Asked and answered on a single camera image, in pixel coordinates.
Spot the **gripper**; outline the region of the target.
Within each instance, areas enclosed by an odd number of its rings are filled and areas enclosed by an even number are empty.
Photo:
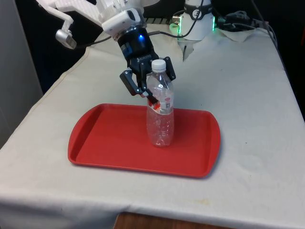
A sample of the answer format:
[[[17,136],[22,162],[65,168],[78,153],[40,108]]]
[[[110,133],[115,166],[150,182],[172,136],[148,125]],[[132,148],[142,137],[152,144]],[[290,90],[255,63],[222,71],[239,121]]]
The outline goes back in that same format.
[[[141,63],[151,63],[153,60],[159,59],[146,28],[136,27],[135,30],[122,35],[117,40],[117,43],[127,62],[127,67],[130,68],[120,74],[123,84],[132,96],[140,95],[146,97],[152,104],[155,104],[155,97],[146,83],[146,70],[140,70]],[[164,57],[163,60],[166,63],[166,74],[171,81],[175,80],[176,74],[170,57]],[[139,72],[136,75],[137,80],[139,80],[137,84],[132,79],[133,72]]]

